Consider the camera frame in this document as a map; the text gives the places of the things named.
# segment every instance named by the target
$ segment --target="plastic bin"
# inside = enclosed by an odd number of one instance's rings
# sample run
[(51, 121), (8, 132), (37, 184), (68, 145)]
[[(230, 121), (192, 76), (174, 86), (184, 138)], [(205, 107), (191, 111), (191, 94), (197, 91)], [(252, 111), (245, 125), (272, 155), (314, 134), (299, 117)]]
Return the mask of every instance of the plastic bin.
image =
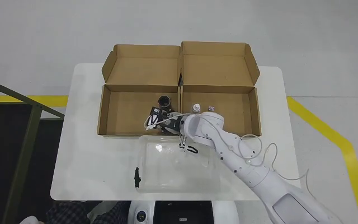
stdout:
[(138, 173), (141, 193), (214, 193), (220, 177), (214, 149), (197, 143), (188, 146), (198, 153), (179, 148), (179, 137), (141, 136)]

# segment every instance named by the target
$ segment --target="cardboard box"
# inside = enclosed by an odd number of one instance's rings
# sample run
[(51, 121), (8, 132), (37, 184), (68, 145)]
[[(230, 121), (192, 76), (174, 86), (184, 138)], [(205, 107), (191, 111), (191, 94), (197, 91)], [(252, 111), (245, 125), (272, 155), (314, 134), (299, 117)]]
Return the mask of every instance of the cardboard box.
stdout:
[(261, 135), (255, 83), (260, 75), (246, 43), (182, 42), (181, 112), (193, 104), (214, 106), (224, 130), (240, 136)]
[(97, 134), (129, 136), (161, 134), (143, 123), (158, 98), (171, 98), (180, 110), (179, 46), (115, 45), (102, 68), (103, 86)]

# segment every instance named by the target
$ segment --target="yellow floor line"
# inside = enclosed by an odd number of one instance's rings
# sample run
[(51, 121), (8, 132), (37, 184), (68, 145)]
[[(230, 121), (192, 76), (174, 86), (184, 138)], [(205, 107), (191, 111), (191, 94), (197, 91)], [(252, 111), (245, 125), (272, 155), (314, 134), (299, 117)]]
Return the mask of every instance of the yellow floor line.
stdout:
[(350, 143), (345, 137), (341, 136), (338, 132), (333, 130), (325, 122), (321, 121), (317, 116), (312, 114), (292, 97), (287, 97), (287, 102), (290, 110), (292, 110), (295, 114), (305, 120), (309, 125), (311, 125), (314, 129), (316, 129), (341, 149), (343, 158), (346, 163), (349, 179), (351, 180), (356, 204), (358, 206), (358, 160), (352, 143)]
[[(68, 96), (27, 96), (41, 104), (53, 108), (61, 108), (67, 105)], [(20, 102), (11, 96), (0, 96), (0, 102)]]
[[(28, 96), (29, 98), (40, 102), (50, 107), (64, 107), (67, 105), (68, 96)], [(19, 100), (10, 96), (0, 96), (0, 102), (20, 102)], [(321, 121), (317, 116), (312, 114), (304, 106), (299, 104), (292, 97), (287, 97), (288, 107), (295, 114), (305, 120), (314, 129), (328, 138), (336, 146), (338, 146), (346, 163), (349, 178), (353, 193), (355, 195), (356, 203), (358, 205), (358, 160), (355, 155), (352, 143), (345, 137), (341, 136), (338, 132), (333, 130), (325, 122)]]

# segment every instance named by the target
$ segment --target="box lid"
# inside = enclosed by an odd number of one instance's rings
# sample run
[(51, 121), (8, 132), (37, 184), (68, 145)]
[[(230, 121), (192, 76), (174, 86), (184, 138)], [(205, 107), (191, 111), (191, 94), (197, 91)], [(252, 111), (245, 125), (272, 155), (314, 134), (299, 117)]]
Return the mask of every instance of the box lid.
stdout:
[(102, 67), (106, 84), (177, 86), (180, 47), (118, 44)]
[(190, 42), (181, 44), (183, 85), (255, 85), (260, 71), (246, 43)]

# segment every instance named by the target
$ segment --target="white bottle cap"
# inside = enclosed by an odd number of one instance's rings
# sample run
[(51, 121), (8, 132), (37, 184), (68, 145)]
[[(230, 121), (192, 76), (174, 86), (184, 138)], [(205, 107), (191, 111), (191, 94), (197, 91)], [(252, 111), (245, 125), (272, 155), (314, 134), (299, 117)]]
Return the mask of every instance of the white bottle cap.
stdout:
[(192, 112), (193, 113), (199, 113), (200, 112), (200, 104), (194, 104), (192, 106)]

